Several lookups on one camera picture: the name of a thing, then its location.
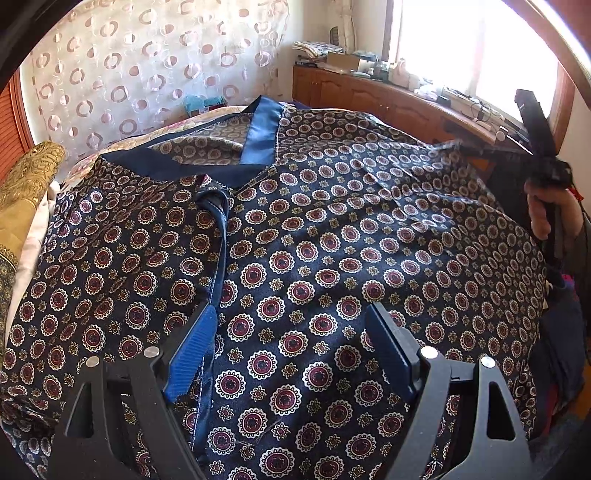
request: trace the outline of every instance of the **cable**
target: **cable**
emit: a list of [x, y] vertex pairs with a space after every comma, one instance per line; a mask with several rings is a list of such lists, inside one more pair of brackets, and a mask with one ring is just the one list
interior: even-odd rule
[[[480, 109], [475, 110], [475, 106], [480, 106]], [[478, 118], [478, 113], [482, 112], [482, 118]], [[470, 105], [470, 113], [472, 114], [472, 118], [476, 118], [482, 122], [488, 123], [492, 117], [492, 107], [489, 103], [480, 103], [480, 102], [472, 102]]]

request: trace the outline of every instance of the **folded cloth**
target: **folded cloth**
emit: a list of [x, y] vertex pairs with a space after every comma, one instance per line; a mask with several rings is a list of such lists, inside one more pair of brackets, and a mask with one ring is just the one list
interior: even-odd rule
[[[42, 142], [14, 164], [0, 187], [0, 338], [4, 338], [18, 259], [37, 206], [64, 159], [61, 145]], [[0, 343], [0, 365], [4, 342]]]
[[305, 52], [311, 59], [319, 59], [322, 57], [326, 57], [329, 54], [329, 52], [344, 52], [343, 47], [332, 45], [330, 43], [314, 41], [296, 41], [293, 44], [293, 49]]
[[53, 215], [53, 210], [56, 207], [56, 197], [60, 191], [60, 184], [52, 181], [47, 189], [47, 193], [41, 199], [29, 234], [22, 246], [21, 258], [18, 261], [17, 273], [14, 277], [14, 284], [12, 285], [12, 300], [8, 308], [6, 317], [6, 331], [4, 333], [4, 345], [8, 343], [8, 334], [12, 326], [12, 321], [17, 313], [17, 308], [21, 302], [35, 269], [37, 268], [37, 261], [39, 260], [39, 253], [45, 241], [45, 234], [49, 225], [49, 219]]

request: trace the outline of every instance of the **window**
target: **window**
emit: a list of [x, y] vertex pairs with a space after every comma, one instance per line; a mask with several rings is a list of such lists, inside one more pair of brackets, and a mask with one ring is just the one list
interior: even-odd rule
[[548, 116], [558, 60], [502, 0], [394, 0], [390, 61], [411, 73], [477, 96], [521, 121], [518, 88], [532, 90]]

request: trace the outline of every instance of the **metal screw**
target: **metal screw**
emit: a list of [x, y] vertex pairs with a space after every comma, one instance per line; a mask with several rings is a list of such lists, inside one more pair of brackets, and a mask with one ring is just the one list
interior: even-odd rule
[[91, 356], [87, 361], [86, 361], [86, 366], [88, 368], [94, 368], [96, 367], [98, 364], [100, 363], [100, 358], [98, 358], [97, 356]]
[[434, 360], [438, 356], [438, 351], [434, 349], [432, 346], [424, 346], [421, 348], [421, 355], [429, 360]]
[[494, 368], [496, 365], [496, 362], [491, 357], [486, 355], [480, 359], [480, 362], [487, 368]]
[[154, 358], [160, 355], [160, 348], [157, 346], [149, 346], [146, 350], [144, 350], [144, 357], [146, 358]]

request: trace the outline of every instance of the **sheer curtain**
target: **sheer curtain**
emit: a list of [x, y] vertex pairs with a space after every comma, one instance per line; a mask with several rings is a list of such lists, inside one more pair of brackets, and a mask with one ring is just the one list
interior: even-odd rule
[[187, 95], [244, 105], [271, 91], [288, 17], [287, 0], [82, 2], [21, 68], [29, 122], [73, 161], [182, 119]]
[[515, 90], [532, 90], [548, 115], [558, 61], [502, 0], [404, 0], [398, 58], [407, 69], [478, 96], [519, 120]]

